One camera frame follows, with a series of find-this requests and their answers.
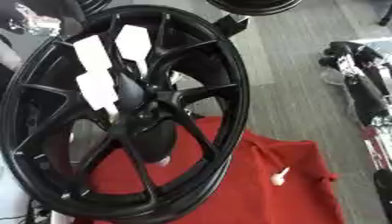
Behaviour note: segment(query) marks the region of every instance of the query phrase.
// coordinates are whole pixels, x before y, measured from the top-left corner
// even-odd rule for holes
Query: black cable
[[[15,219],[20,219],[20,218],[25,218],[26,215],[20,215],[20,216],[15,216],[15,217],[5,217],[5,218],[0,218],[0,221],[8,221],[8,220],[15,220]]]

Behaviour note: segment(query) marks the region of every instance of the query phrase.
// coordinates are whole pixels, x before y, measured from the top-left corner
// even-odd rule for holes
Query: red fabric
[[[212,139],[220,125],[217,117],[198,120]],[[200,147],[182,128],[172,162],[165,168],[149,165],[157,184],[177,177],[200,158]],[[286,183],[273,186],[270,177],[289,166]],[[136,175],[122,150],[112,153],[95,171],[93,182],[101,193],[140,191]],[[220,187],[198,209],[175,224],[340,224],[340,206],[330,182],[335,177],[326,169],[314,142],[281,142],[245,132],[234,151],[233,161]],[[107,223],[96,221],[94,224]]]

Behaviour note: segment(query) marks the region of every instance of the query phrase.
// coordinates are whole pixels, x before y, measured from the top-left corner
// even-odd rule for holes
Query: gray carpet
[[[252,18],[249,29],[233,38],[252,84],[248,127],[266,137],[318,142],[330,170],[339,174],[333,185],[350,224],[387,221],[360,132],[347,116],[341,92],[320,79],[318,58],[334,40],[390,36],[390,28],[376,24],[388,2],[305,0],[294,10]],[[210,21],[224,14],[203,0],[116,0],[112,6],[125,4],[170,5]],[[17,50],[28,55],[40,43],[32,41],[16,45]]]

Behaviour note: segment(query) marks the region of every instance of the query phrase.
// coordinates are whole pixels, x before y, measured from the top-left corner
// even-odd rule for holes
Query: another wheel
[[[265,16],[287,11],[302,0],[207,0],[216,7],[234,14]]]

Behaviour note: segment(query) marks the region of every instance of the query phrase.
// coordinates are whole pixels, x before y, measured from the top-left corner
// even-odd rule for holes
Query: wheel stand
[[[380,21],[379,25],[385,26],[389,23],[390,19],[392,18],[392,4],[389,7],[387,15],[385,15],[382,20]]]

